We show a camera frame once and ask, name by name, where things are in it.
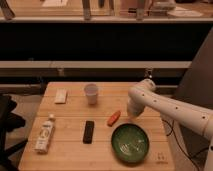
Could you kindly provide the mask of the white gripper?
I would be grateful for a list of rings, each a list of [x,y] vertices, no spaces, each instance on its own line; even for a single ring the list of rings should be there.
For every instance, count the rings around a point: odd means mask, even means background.
[[[133,100],[129,100],[127,102],[127,114],[131,118],[138,117],[140,114],[144,112],[145,107],[141,104],[134,102]]]

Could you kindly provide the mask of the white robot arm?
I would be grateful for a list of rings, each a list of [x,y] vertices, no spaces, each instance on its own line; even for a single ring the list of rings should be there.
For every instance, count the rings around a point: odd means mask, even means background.
[[[213,110],[161,96],[156,85],[144,79],[128,90],[127,114],[138,117],[146,107],[165,114],[210,141],[204,171],[213,171]]]

